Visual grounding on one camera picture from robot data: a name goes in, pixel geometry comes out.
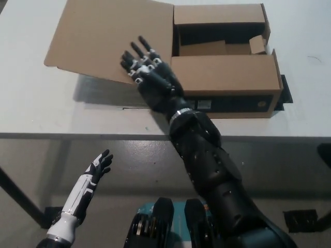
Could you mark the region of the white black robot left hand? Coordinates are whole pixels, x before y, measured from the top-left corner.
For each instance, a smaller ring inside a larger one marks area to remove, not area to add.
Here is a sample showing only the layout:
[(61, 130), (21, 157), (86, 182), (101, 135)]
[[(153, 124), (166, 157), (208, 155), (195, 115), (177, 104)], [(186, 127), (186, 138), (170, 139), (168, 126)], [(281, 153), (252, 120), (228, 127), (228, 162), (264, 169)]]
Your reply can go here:
[(100, 179), (111, 170), (112, 159), (113, 155), (106, 149), (91, 162), (86, 171), (78, 178), (62, 212), (74, 216), (80, 224), (84, 221), (88, 205)]

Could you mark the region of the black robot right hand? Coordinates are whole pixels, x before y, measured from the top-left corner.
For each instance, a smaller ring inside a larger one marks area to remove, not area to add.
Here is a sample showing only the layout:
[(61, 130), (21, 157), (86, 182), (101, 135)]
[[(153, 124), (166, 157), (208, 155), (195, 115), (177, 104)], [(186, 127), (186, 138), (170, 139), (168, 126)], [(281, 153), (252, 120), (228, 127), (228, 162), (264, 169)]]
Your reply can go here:
[(190, 104), (185, 100), (184, 90), (170, 66), (143, 36), (139, 36), (138, 40), (146, 51), (143, 52), (135, 42), (131, 42), (137, 56), (125, 51), (121, 66), (136, 83), (145, 103), (152, 111), (165, 115), (168, 121), (191, 111)]

